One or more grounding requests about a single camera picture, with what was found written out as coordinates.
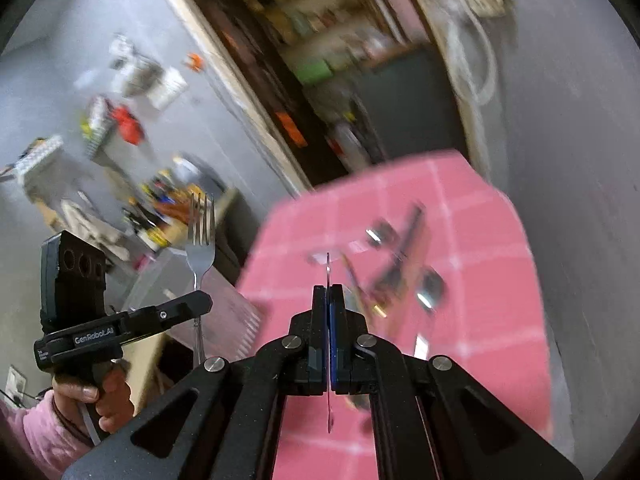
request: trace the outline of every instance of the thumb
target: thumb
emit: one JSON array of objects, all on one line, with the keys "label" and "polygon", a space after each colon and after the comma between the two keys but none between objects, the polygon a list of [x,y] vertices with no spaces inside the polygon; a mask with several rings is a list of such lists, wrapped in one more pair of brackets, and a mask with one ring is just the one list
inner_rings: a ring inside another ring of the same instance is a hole
[{"label": "thumb", "polygon": [[83,383],[81,380],[68,376],[57,374],[52,381],[53,390],[62,396],[70,399],[79,400],[84,403],[92,403],[98,400],[100,392],[96,386]]}]

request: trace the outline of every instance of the green object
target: green object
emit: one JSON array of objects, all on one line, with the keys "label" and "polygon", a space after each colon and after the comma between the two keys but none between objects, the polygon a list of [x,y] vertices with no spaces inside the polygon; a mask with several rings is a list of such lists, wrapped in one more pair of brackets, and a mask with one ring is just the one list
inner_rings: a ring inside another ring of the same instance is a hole
[{"label": "green object", "polygon": [[319,59],[306,63],[296,68],[294,72],[298,81],[303,85],[311,85],[331,77],[334,73],[331,72],[329,65],[324,59]]}]

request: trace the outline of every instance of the pink table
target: pink table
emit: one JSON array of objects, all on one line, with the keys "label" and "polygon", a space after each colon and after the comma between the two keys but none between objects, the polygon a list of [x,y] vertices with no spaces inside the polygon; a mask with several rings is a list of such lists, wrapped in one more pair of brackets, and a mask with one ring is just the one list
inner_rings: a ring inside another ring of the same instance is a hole
[{"label": "pink table", "polygon": [[[451,356],[549,440],[548,347],[527,239],[507,197],[457,152],[406,158],[279,204],[239,284],[266,313],[255,348],[285,335],[291,316],[311,308],[312,288],[326,277],[324,266],[308,262],[309,253],[347,248],[366,288],[390,251],[365,250],[365,229],[385,218],[401,232],[414,202],[426,207],[429,235],[418,254],[443,277],[447,295],[428,316],[408,294],[370,331],[405,354],[414,354],[417,335],[424,336],[430,356]],[[349,284],[339,260],[332,282]],[[287,399],[274,478],[376,478],[369,417],[341,397],[332,397],[332,407],[335,425],[327,434],[324,397]]]}]

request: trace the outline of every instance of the metal fork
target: metal fork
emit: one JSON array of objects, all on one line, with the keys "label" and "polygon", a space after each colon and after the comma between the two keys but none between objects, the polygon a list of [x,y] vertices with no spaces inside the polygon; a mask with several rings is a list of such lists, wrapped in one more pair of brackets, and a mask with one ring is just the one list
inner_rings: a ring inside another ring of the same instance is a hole
[{"label": "metal fork", "polygon": [[[213,265],[216,257],[216,219],[214,216],[213,198],[207,206],[207,195],[204,202],[194,194],[191,195],[189,206],[188,240],[185,246],[187,263],[193,271],[193,290],[202,288],[202,279]],[[194,345],[193,367],[197,368],[204,360],[204,341],[202,339],[202,324],[200,316],[193,320]]]}]

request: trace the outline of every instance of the red object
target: red object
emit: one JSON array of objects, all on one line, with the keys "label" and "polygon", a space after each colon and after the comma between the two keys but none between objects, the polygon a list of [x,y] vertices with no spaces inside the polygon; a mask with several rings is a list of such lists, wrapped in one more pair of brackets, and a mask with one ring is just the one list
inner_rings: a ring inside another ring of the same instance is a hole
[{"label": "red object", "polygon": [[[342,248],[366,291],[390,263],[391,250],[372,250],[365,229],[384,218],[402,233],[415,202],[426,207],[428,229],[410,265],[437,270],[446,294],[429,315],[409,288],[370,331],[409,355],[416,336],[423,336],[429,357],[451,356],[550,440],[551,381],[536,267],[511,202],[459,153],[404,158],[275,207],[238,286],[265,308],[254,348],[285,335],[291,316],[310,309],[313,286],[326,281],[322,258],[309,263],[310,253]],[[348,287],[339,254],[332,252],[332,260],[332,283]],[[332,396],[331,404],[335,424],[327,434],[324,397],[287,399],[274,479],[378,477],[369,415],[341,397]]]},{"label": "red object", "polygon": [[198,56],[198,54],[194,54],[193,52],[187,54],[184,64],[194,72],[201,72],[204,68],[204,60]]},{"label": "red object", "polygon": [[124,140],[135,146],[139,145],[140,141],[144,137],[142,126],[138,120],[129,112],[129,109],[124,106],[118,106],[111,112],[113,117],[118,122],[118,129],[120,135]]}]

